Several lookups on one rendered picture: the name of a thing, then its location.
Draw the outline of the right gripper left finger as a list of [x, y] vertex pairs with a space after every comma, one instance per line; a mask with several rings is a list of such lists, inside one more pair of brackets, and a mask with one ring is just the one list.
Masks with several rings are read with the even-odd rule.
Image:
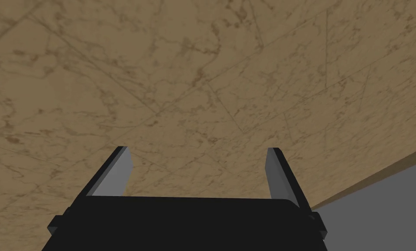
[[133, 170], [127, 146], [118, 146], [83, 188], [84, 196], [122, 196]]

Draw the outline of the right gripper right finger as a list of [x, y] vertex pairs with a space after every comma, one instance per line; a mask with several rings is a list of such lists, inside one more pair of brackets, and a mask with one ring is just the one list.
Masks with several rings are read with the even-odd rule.
[[302, 211], [311, 211], [306, 196], [280, 148], [267, 149], [265, 172], [271, 199], [289, 200]]

